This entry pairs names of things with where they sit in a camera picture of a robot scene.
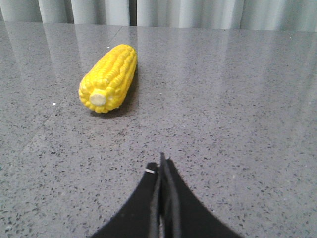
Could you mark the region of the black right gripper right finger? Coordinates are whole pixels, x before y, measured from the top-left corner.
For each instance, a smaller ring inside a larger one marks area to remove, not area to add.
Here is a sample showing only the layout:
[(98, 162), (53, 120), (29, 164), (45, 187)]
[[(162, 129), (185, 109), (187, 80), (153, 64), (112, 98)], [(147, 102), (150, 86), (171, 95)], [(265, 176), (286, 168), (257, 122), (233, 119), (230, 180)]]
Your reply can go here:
[(166, 238), (239, 238), (197, 199), (174, 162), (160, 154), (161, 216)]

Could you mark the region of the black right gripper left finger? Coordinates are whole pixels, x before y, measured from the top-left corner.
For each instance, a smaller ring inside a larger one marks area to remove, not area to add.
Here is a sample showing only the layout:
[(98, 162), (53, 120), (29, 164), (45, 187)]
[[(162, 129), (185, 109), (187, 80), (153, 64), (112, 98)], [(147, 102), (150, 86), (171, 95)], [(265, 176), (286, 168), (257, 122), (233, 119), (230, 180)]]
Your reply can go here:
[(158, 238), (160, 175), (148, 163), (136, 189), (115, 216), (93, 238)]

